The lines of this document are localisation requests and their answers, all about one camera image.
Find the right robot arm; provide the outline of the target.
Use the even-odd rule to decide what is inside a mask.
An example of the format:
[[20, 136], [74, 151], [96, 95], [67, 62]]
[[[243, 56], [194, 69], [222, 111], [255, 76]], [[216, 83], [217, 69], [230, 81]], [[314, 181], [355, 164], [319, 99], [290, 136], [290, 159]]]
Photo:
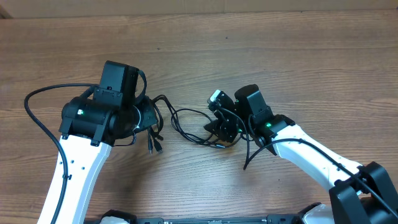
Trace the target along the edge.
[[317, 142], [292, 119], [274, 114], [256, 84], [240, 88], [234, 98], [216, 90], [208, 108], [216, 119], [205, 125], [207, 131], [226, 142], [243, 134], [258, 146], [246, 153], [246, 166], [267, 149], [295, 164], [329, 194], [329, 206], [313, 203], [296, 214], [268, 215], [264, 223], [397, 223], [397, 190], [382, 165], [364, 166]]

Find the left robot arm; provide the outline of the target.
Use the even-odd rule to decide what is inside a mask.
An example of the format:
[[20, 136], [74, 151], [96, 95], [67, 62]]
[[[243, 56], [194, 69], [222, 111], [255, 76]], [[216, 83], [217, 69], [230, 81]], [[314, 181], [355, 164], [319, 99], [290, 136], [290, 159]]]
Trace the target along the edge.
[[136, 67], [107, 61], [99, 85], [62, 109], [61, 148], [39, 223], [83, 223], [101, 169], [118, 139], [147, 131], [158, 122], [145, 91], [136, 94]]

